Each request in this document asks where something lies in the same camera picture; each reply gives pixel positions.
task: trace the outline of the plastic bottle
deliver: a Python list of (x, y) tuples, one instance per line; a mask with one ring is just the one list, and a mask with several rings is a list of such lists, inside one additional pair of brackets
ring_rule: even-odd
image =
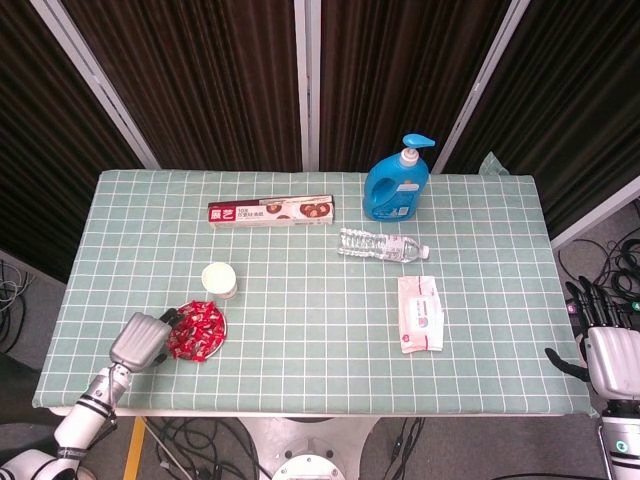
[(408, 263), (418, 258), (428, 258), (429, 247), (421, 247), (413, 238), (400, 235), (343, 228), (340, 230), (338, 253)]
[(405, 135), (407, 148), (379, 161), (364, 183), (362, 208), (367, 217), (380, 222), (398, 222), (413, 216), (429, 168), (416, 148), (433, 147), (436, 142), (415, 133)]

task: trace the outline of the metal base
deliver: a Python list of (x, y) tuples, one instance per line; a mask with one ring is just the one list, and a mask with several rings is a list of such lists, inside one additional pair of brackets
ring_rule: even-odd
[[(338, 417), (316, 423), (287, 418), (240, 418), (260, 464), (275, 478), (358, 480), (362, 449), (380, 417)], [(308, 466), (301, 477), (303, 464)]]

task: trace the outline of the white frame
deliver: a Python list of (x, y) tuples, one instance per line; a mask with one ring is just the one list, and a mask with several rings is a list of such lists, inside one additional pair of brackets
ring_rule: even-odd
[(473, 115), (473, 112), (480, 101), (480, 97), (482, 97), (482, 94), (484, 93), (484, 89), (489, 84), (489, 80), (491, 79), (498, 62), (502, 58), (502, 54), (506, 50), (507, 45), (511, 41), (513, 33), (520, 24), (520, 20), (522, 20), (524, 12), (527, 10), (528, 6), (529, 0), (511, 0), (511, 5), (509, 5), (509, 9), (502, 19), (500, 29), (493, 39), (493, 43), (487, 52), (487, 56), (484, 58), (484, 62), (482, 63), (482, 67), (480, 67), (476, 80), (473, 82), (473, 87), (469, 92), (469, 96), (465, 100), (464, 105), (462, 105), (458, 118), (453, 124), (453, 128), (447, 137), (447, 141), (440, 151), (440, 155), (438, 155), (438, 159), (436, 160), (436, 164), (433, 166), (432, 173), (442, 173), (444, 170), (445, 165), (449, 161), (449, 157), (453, 153), (453, 149), (458, 144), (458, 140), (460, 139), (462, 132), (466, 128), (467, 123), (469, 123), (469, 119)]
[(96, 96), (102, 108), (127, 141), (145, 168), (159, 169), (155, 155), (149, 148), (129, 111), (122, 103), (106, 74), (100, 67), (84, 37), (59, 0), (30, 0), (53, 36), (69, 56), (78, 72)]
[(640, 176), (631, 180), (627, 185), (622, 187), (616, 193), (607, 198), (596, 208), (587, 213), (576, 223), (567, 228), (557, 237), (551, 240), (551, 249), (557, 250), (566, 245), (578, 235), (597, 225), (605, 218), (613, 215), (622, 207), (631, 203), (635, 198), (640, 196)]
[(320, 48), (322, 0), (294, 0), (302, 171), (320, 169)]

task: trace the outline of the metal robot arm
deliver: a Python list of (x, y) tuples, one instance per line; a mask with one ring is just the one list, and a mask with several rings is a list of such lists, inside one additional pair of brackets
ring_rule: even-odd
[(547, 349), (549, 360), (563, 372), (585, 382), (607, 400), (602, 412), (600, 443), (607, 472), (615, 480), (640, 478), (640, 332), (609, 295), (585, 277), (582, 290), (571, 282), (571, 292), (584, 337), (588, 368), (570, 365)]
[[(100, 371), (56, 429), (57, 458), (37, 450), (23, 452), (0, 467), (0, 480), (73, 480), (91, 446), (115, 428), (115, 407), (129, 388), (130, 375), (166, 359), (161, 350), (180, 320), (175, 309), (160, 319), (134, 314), (111, 347), (112, 365)], [(111, 427), (96, 439), (105, 421)]]

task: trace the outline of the bottle label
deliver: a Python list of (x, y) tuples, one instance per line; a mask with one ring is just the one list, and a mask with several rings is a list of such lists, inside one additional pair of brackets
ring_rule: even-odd
[(420, 185), (417, 183), (401, 183), (396, 192), (417, 192), (418, 190), (420, 190)]
[(385, 258), (394, 262), (401, 262), (403, 252), (404, 240), (402, 237), (400, 235), (389, 235), (384, 244)]
[(415, 192), (397, 192), (387, 203), (374, 208), (373, 216), (380, 220), (402, 220), (415, 199)]

